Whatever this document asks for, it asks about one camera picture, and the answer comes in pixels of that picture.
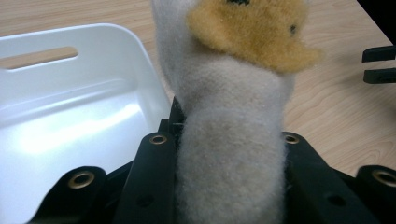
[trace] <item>wooden table surface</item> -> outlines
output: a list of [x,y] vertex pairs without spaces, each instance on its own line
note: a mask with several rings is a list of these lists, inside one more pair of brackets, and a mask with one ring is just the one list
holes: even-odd
[[[310,0],[304,40],[324,49],[316,67],[297,76],[285,130],[302,135],[330,166],[354,175],[366,164],[396,169],[396,84],[369,85],[365,49],[390,45],[356,0]],[[0,36],[110,22],[142,40],[159,73],[149,0],[0,0]]]

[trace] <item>screw hole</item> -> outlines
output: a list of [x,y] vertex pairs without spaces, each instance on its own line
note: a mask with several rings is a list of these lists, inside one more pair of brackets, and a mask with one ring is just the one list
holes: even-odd
[[396,176],[381,170],[374,170],[373,177],[380,183],[392,188],[396,188]]
[[95,175],[90,171],[82,171],[74,174],[67,185],[70,189],[83,189],[89,186],[95,179]]
[[155,135],[149,139],[151,144],[161,145],[167,141],[167,138],[163,135]]
[[329,201],[329,203],[338,207],[342,207],[347,204],[346,201],[341,196],[336,194],[329,194],[326,196],[326,199],[327,201]]
[[287,134],[287,135],[285,135],[285,141],[289,144],[297,144],[300,142],[300,139],[296,136]]
[[137,199],[136,204],[139,207],[149,207],[152,203],[154,203],[154,197],[152,195],[141,196]]

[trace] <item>white plastic bin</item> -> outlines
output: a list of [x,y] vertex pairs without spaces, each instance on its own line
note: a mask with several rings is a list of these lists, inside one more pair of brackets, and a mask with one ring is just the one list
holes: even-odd
[[0,58],[47,49],[78,55],[0,68],[0,223],[24,223],[68,171],[110,173],[134,159],[170,102],[143,45],[113,24],[0,37]]

